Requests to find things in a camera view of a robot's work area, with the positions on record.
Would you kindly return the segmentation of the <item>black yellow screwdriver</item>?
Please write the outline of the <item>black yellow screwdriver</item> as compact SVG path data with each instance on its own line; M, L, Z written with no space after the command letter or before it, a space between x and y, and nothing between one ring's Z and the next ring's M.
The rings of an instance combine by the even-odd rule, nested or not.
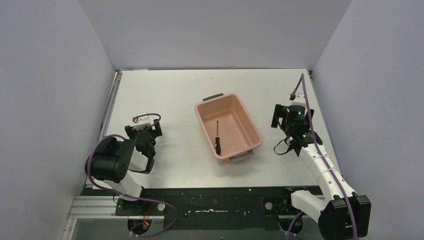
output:
M219 121L216 121L216 136L215 136L215 146L214 146L215 152L218 156L221 155L221 142L220 142L220 136L219 136Z

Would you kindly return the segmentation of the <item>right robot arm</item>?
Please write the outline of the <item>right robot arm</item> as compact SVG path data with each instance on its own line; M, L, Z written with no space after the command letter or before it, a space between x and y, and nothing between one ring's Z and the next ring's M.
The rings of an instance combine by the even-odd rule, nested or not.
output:
M368 235L371 201L347 184L332 163L323 141L311 129L314 110L302 105L276 104L271 127L281 129L288 151L305 163L323 199L304 187L287 188L287 205L312 218L325 240L352 240Z

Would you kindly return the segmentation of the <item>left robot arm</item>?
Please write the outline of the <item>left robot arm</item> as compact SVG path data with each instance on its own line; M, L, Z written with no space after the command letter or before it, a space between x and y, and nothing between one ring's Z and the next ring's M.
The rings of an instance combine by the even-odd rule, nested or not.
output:
M129 172L149 174L155 164L156 138L163 135L160 120L150 123L148 116L134 119L134 125L124 130L128 138L106 136L85 163L85 172L91 179L101 181L125 201L139 201L145 191Z

